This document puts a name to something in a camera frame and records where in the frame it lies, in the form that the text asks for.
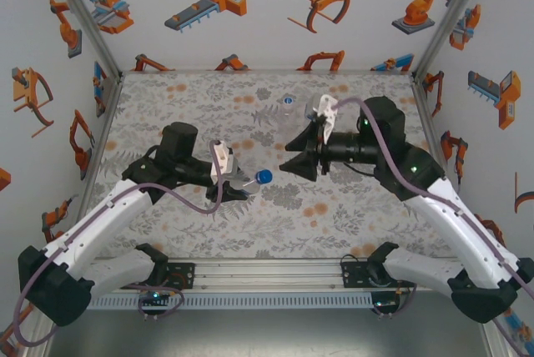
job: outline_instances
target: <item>white wall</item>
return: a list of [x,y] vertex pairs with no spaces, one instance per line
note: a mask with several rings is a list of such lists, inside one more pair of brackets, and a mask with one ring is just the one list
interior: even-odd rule
[[[315,18],[318,33],[313,34],[287,19],[305,22],[309,1],[247,0],[248,13],[243,17],[226,11],[180,33],[166,28],[164,22],[198,0],[124,1],[130,4],[135,24],[119,34],[103,33],[124,70],[134,67],[140,53],[171,68],[214,69],[222,58],[236,53],[250,68],[295,69],[310,54],[341,49],[346,52],[341,68],[370,69],[387,58],[407,53],[420,56],[437,27],[406,35],[391,26],[413,0],[351,0],[339,24]],[[93,4],[86,3],[92,10]],[[430,17],[439,22],[445,11],[445,1],[435,0]],[[317,63],[317,67],[327,66],[330,61]]]
[[[462,199],[484,219],[501,226],[506,245],[517,256],[534,258],[534,202],[521,204],[514,213],[514,173],[519,193],[534,190],[532,129],[534,128],[534,0],[471,0],[481,5],[475,37],[458,51],[446,44],[432,64],[431,73],[445,73],[443,107],[434,118],[438,134],[450,130],[469,143],[465,158]],[[498,111],[468,89],[469,71],[499,83],[511,70],[521,79],[516,120],[505,130],[498,127]],[[436,91],[429,96],[434,108]],[[450,161],[449,175],[455,177]],[[521,292],[513,306],[531,327],[534,302]]]
[[[30,244],[40,249],[45,241],[41,214],[53,211],[65,199],[83,194],[85,182],[79,178],[74,152],[68,142],[69,127],[77,108],[98,141],[104,116],[96,118],[93,98],[93,63],[97,60],[83,34],[83,51],[73,59],[59,34],[59,20],[50,12],[48,0],[0,0],[0,168],[12,175],[12,182],[0,192],[0,275],[2,302],[0,330],[11,321],[19,295],[17,257]],[[73,28],[80,28],[74,15],[65,13]],[[54,100],[42,108],[54,124],[31,138],[39,121],[28,108],[13,112],[22,101],[13,101],[11,69],[32,67],[50,86]],[[38,86],[38,98],[45,99]],[[79,130],[81,147],[89,146]],[[69,216],[57,227],[65,229],[78,213],[80,198],[69,209]]]

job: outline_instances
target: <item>floral tablecloth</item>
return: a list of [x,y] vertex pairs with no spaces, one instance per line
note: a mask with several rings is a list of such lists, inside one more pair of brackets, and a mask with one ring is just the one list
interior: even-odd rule
[[[420,254],[451,256],[435,230],[373,178],[340,164],[316,183],[278,170],[292,157],[283,150],[288,134],[278,130],[278,107],[291,96],[303,108],[314,93],[339,99],[386,95],[406,114],[408,141],[428,147],[409,76],[252,71],[127,75],[90,208],[131,162],[159,143],[163,127],[174,121],[199,129],[195,157],[209,160],[208,141],[223,139],[246,173],[267,168],[275,177],[247,202],[223,204],[211,216],[164,196],[111,239],[102,256],[114,257],[148,242],[174,258],[336,258],[366,256],[385,241]],[[341,111],[336,130],[355,130],[358,113],[357,106]],[[208,206],[204,191],[192,185],[179,188],[193,203]]]

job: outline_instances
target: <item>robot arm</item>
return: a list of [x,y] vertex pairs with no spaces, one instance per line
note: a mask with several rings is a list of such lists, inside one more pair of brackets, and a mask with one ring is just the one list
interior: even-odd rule
[[[123,172],[123,179],[81,221],[43,250],[30,246],[19,255],[21,290],[26,290],[32,281],[26,298],[55,324],[72,323],[84,312],[91,298],[125,285],[163,283],[167,257],[148,244],[139,245],[116,259],[93,264],[110,239],[163,197],[162,187],[173,189],[177,184],[196,184],[207,188],[206,198],[212,201],[247,199],[246,194],[232,189],[226,180],[239,169],[231,148],[223,142],[215,144],[212,153],[216,162],[212,163],[192,157],[197,133],[197,128],[186,123],[165,127],[161,144],[131,163]],[[219,177],[224,181],[220,196]],[[205,214],[214,211],[196,209]],[[40,269],[43,272],[35,279]]]
[[[280,165],[280,170],[315,181],[319,163],[322,174],[330,171],[331,162],[374,164],[374,177],[380,184],[424,215],[459,259],[458,263],[441,262],[386,243],[369,257],[379,276],[389,281],[408,280],[439,291],[451,297],[465,315],[482,323],[509,308],[517,297],[519,285],[497,259],[493,248],[526,282],[534,277],[534,262],[518,259],[498,244],[461,202],[439,164],[425,150],[406,142],[404,113],[387,97],[365,101],[400,175],[410,185],[422,189],[425,195],[414,193],[399,183],[362,110],[357,122],[359,133],[334,132],[337,100],[329,95],[322,96],[319,102],[317,98],[313,100],[315,106],[308,106],[308,109],[316,112],[314,119],[303,133],[285,146],[286,151],[300,153]],[[459,210],[453,209],[450,201]],[[471,227],[467,219],[474,221],[475,227]]]

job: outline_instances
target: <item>gray floor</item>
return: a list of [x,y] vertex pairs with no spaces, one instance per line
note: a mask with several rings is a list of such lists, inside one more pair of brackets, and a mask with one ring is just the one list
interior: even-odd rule
[[88,311],[61,329],[51,357],[479,357],[480,326],[438,294],[405,314],[369,310],[184,311],[159,323],[136,312]]

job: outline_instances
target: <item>blue bottle cap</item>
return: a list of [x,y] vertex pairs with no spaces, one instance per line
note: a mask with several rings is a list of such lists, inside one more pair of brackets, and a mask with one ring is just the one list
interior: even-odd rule
[[256,173],[255,179],[259,184],[269,184],[273,180],[273,173],[268,169],[263,169]]

